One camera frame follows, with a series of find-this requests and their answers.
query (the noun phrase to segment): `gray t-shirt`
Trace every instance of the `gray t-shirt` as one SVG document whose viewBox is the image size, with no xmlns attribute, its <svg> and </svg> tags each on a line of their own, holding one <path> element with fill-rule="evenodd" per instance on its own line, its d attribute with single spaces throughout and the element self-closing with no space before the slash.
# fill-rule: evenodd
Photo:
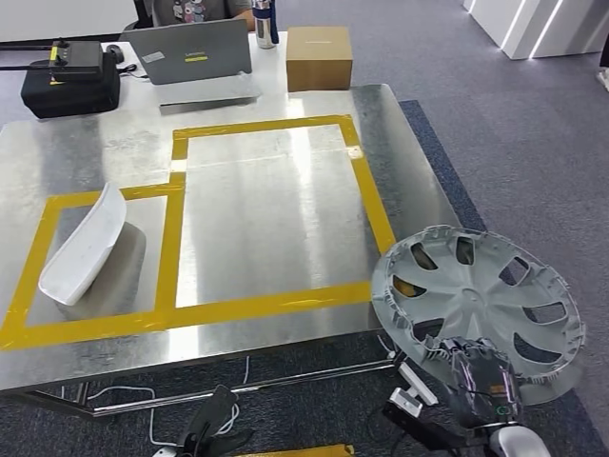
<svg viewBox="0 0 609 457">
<path fill-rule="evenodd" d="M 251 0 L 155 0 L 158 26 L 231 19 L 251 8 Z"/>
</svg>

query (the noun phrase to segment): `gray carpet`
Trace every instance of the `gray carpet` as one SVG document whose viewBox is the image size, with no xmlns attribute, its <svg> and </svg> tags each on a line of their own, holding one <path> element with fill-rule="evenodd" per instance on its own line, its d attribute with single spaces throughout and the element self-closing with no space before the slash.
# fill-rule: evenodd
<svg viewBox="0 0 609 457">
<path fill-rule="evenodd" d="M 400 100 L 419 100 L 480 220 L 528 248 L 572 284 L 589 327 L 586 377 L 577 396 L 531 409 L 529 421 L 552 444 L 553 455 L 605 455 L 596 433 L 609 443 L 605 417 L 609 353 L 604 348 L 609 289 L 604 267 L 609 249 L 603 236 L 609 227 L 605 204 L 609 188 L 604 185 L 609 94 L 595 80 L 599 56 L 511 62 L 459 0 L 281 0 L 278 8 L 281 29 L 349 26 L 354 85 L 387 83 Z M 0 54 L 0 62 L 6 59 Z M 18 74 L 0 74 L 0 125 L 31 117 L 21 105 L 20 88 Z M 466 205 L 473 217 L 471 208 Z M 321 353 L 326 346 L 313 346 L 303 354 L 288 350 L 271 359 L 256 357 L 253 379 L 298 371 L 300 364 L 328 364 L 330 356 L 382 354 L 374 339 L 364 336 L 337 344 L 331 355 Z M 238 382 L 242 374 L 241 366 L 235 364 L 198 373 L 203 387 L 215 380 L 232 384 L 230 379 Z M 186 378 L 171 375 L 166 384 Z M 256 450 L 346 441 L 362 455 L 387 455 L 388 446 L 366 437 L 362 419 L 394 385 L 378 373 L 244 398 L 248 403 L 240 427 L 254 424 L 260 430 L 250 444 Z M 336 413 L 320 417 L 312 398 L 336 406 Z M 161 409 L 158 435 L 171 438 L 180 420 L 179 409 Z M 99 426 L 5 405 L 0 439 L 8 445 L 0 448 L 0 455 L 149 455 L 154 448 L 146 443 L 146 421 L 146 414 L 131 414 L 98 433 Z M 399 448 L 401 455 L 408 455 L 406 446 L 408 442 Z M 411 455 L 426 455 L 414 450 L 418 449 Z"/>
</svg>

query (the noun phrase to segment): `white curved plastic part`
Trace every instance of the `white curved plastic part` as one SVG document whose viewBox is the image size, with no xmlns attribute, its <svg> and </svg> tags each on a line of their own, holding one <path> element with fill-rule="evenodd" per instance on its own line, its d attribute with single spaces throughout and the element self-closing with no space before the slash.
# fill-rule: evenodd
<svg viewBox="0 0 609 457">
<path fill-rule="evenodd" d="M 126 213 L 121 190 L 106 183 L 91 210 L 42 270 L 38 287 L 57 302 L 75 304 L 110 255 Z"/>
</svg>

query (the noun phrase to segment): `laptop lid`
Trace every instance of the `laptop lid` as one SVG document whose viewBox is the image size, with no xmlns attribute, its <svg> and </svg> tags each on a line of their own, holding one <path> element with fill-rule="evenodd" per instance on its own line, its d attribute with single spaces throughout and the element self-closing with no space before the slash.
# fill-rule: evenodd
<svg viewBox="0 0 609 457">
<path fill-rule="evenodd" d="M 125 36 L 152 84 L 251 72 L 245 19 L 129 30 Z"/>
</svg>

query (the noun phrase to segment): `stainless steel tabletop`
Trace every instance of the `stainless steel tabletop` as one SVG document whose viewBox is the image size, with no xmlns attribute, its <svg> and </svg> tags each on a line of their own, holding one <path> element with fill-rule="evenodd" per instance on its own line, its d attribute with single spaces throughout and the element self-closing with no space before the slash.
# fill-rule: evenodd
<svg viewBox="0 0 609 457">
<path fill-rule="evenodd" d="M 458 225 L 387 86 L 265 96 L 208 110 L 115 111 L 9 124 L 0 133 L 0 309 L 6 312 L 50 195 L 161 184 L 172 131 L 350 114 L 396 238 Z M 190 140 L 176 306 L 367 281 L 379 258 L 336 126 Z M 128 202 L 128 224 L 83 307 L 40 292 L 26 324 L 154 306 L 167 197 Z M 48 259 L 88 208 L 62 211 Z M 105 284 L 113 284 L 112 288 Z M 59 346 L 0 351 L 0 391 L 27 390 L 380 328 L 368 303 Z"/>
</svg>

